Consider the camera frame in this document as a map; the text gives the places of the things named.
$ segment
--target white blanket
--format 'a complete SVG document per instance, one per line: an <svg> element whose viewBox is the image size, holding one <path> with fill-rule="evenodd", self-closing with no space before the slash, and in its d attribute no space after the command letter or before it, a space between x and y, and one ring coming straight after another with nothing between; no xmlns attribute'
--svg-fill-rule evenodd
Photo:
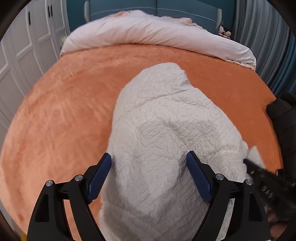
<svg viewBox="0 0 296 241"><path fill-rule="evenodd" d="M61 55L115 44L151 44L214 56L255 70L256 59L248 47L191 25L140 10L114 14L73 31L66 39Z"/></svg>
<svg viewBox="0 0 296 241"><path fill-rule="evenodd" d="M101 195L107 241L191 240L207 211L186 167L193 150L229 180L246 178L248 147L226 114L194 88L177 64L144 69L121 91ZM230 221L229 208L218 240Z"/></svg>

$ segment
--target blue rubber pad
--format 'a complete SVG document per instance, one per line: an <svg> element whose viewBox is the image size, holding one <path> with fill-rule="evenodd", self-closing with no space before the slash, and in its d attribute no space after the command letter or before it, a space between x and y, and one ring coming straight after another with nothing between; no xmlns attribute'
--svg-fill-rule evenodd
<svg viewBox="0 0 296 241"><path fill-rule="evenodd" d="M111 156L110 154L107 154L106 157L101 161L98 170L96 171L94 177L89 183L88 194L86 198L89 203L98 198L104 181L110 171L111 164Z"/></svg>
<svg viewBox="0 0 296 241"><path fill-rule="evenodd" d="M211 185L190 152L187 153L186 164L202 199L209 203L212 200Z"/></svg>

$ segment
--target metal screw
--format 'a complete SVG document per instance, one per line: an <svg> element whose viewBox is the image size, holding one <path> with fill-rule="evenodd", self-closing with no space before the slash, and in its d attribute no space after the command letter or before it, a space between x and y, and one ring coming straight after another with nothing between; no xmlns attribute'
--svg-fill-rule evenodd
<svg viewBox="0 0 296 241"><path fill-rule="evenodd" d="M246 179L246 184L251 186L253 184L253 182L251 179Z"/></svg>
<svg viewBox="0 0 296 241"><path fill-rule="evenodd" d="M224 176L223 176L222 174L218 173L218 174L216 175L216 178L217 178L218 180L223 180L223 179L224 179Z"/></svg>
<svg viewBox="0 0 296 241"><path fill-rule="evenodd" d="M83 176L82 175L77 175L75 177L75 181L81 181L83 179Z"/></svg>
<svg viewBox="0 0 296 241"><path fill-rule="evenodd" d="M45 183L46 186L50 187L54 182L52 180L49 180Z"/></svg>

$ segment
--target panda plush toy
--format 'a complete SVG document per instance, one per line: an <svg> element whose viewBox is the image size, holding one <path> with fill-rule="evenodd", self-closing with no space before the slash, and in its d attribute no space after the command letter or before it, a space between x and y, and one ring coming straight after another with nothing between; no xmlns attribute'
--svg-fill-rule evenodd
<svg viewBox="0 0 296 241"><path fill-rule="evenodd" d="M229 31L229 29L223 28L222 26L220 26L219 31L218 31L218 35L221 37L230 39L231 32Z"/></svg>

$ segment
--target orange bed sheet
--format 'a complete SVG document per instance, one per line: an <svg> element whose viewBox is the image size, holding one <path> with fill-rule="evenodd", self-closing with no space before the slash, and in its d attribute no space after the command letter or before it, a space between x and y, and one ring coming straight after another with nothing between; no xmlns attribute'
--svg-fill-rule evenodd
<svg viewBox="0 0 296 241"><path fill-rule="evenodd" d="M254 145L267 169L281 154L266 105L275 100L251 69L198 53L153 45L117 45L63 56L34 86L16 113L0 160L0 197L16 224L27 232L44 185L69 181L96 164L106 151L120 90L144 68L177 63ZM90 208L96 221L101 203ZM73 237L79 240L66 203Z"/></svg>

